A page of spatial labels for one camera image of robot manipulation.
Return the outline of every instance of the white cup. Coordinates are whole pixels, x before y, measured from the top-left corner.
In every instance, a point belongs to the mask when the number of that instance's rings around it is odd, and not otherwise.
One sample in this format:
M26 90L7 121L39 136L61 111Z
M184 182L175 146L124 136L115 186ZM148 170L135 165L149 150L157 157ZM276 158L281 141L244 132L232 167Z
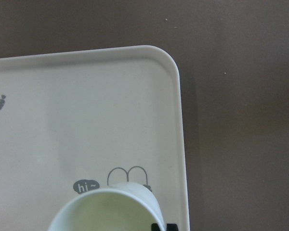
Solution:
M143 185L125 182L88 191L65 205L48 231L166 230L155 196Z

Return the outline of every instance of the white tray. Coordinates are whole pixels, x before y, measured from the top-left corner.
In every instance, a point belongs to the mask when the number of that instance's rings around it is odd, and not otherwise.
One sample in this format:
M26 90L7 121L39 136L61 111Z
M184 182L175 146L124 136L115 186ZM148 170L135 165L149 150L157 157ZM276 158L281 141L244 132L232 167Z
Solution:
M167 53L0 59L0 231L46 230L76 191L126 181L134 166L129 181L149 185L165 222L189 231L179 73Z

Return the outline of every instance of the table surface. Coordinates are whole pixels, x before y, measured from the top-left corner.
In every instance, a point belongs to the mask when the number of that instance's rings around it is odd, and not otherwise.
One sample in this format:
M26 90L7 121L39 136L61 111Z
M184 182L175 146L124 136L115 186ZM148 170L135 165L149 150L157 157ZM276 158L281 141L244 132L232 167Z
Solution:
M143 44L180 71L191 231L289 231L289 0L0 1L0 58Z

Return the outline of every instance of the black object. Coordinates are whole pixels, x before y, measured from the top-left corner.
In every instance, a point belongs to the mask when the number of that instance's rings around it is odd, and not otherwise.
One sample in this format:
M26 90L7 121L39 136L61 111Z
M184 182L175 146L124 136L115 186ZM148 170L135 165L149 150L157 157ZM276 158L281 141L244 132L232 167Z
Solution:
M158 225L153 223L151 225L151 231L160 231ZM166 231L179 231L177 224L167 224Z

